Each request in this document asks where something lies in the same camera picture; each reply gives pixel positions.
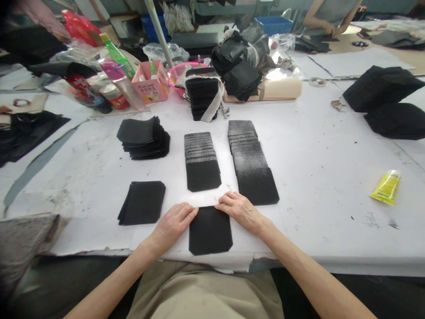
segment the glue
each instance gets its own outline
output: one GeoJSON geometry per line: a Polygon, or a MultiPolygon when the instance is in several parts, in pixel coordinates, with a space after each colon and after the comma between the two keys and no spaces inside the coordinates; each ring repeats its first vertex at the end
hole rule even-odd
{"type": "Polygon", "coordinates": [[[388,171],[371,194],[371,197],[394,206],[400,179],[401,173],[399,171],[388,171]]]}

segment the gray shirt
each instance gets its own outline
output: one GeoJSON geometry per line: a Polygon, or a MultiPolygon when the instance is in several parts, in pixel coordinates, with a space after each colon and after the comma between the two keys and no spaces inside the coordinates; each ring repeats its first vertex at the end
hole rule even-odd
{"type": "MultiPolygon", "coordinates": [[[[326,20],[335,27],[341,25],[342,20],[357,5],[359,0],[324,0],[315,17],[326,20]]],[[[321,35],[324,34],[322,28],[308,29],[305,28],[303,35],[321,35]]]]}

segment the person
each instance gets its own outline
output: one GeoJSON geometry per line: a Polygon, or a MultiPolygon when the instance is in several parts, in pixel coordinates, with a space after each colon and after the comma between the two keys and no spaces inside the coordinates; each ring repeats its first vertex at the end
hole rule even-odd
{"type": "Polygon", "coordinates": [[[333,38],[343,34],[354,18],[362,0],[314,0],[308,10],[303,35],[329,35],[333,38]]]}
{"type": "Polygon", "coordinates": [[[9,20],[12,25],[26,24],[26,15],[35,24],[45,27],[59,41],[69,43],[71,36],[64,25],[54,16],[53,12],[42,0],[17,0],[11,8],[9,20]]]}
{"type": "MultiPolygon", "coordinates": [[[[234,218],[271,249],[322,319],[376,318],[343,284],[261,215],[246,197],[227,192],[215,208],[234,218]]],[[[143,274],[128,319],[283,319],[284,310],[270,271],[226,275],[208,266],[155,262],[176,243],[197,213],[198,208],[188,203],[174,205],[125,262],[65,318],[108,318],[143,274]]]]}

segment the pink basket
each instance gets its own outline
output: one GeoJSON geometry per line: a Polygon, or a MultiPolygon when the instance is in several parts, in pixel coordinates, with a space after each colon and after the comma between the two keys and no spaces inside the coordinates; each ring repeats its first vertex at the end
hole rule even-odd
{"type": "MultiPolygon", "coordinates": [[[[181,98],[183,98],[183,94],[186,92],[186,90],[178,88],[174,84],[183,75],[183,72],[185,71],[186,65],[188,65],[188,64],[190,64],[194,69],[197,69],[199,67],[199,62],[186,62],[186,63],[180,63],[180,64],[172,67],[168,71],[168,84],[174,90],[176,90],[176,92],[178,93],[178,95],[181,98]]],[[[209,66],[201,63],[201,67],[209,67],[209,66]]]]}

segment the jar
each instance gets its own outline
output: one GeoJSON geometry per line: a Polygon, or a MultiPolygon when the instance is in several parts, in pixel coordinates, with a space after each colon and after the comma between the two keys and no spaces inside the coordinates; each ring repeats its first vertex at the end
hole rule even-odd
{"type": "Polygon", "coordinates": [[[99,92],[118,110],[124,110],[130,106],[125,96],[112,83],[101,88],[99,92]]]}

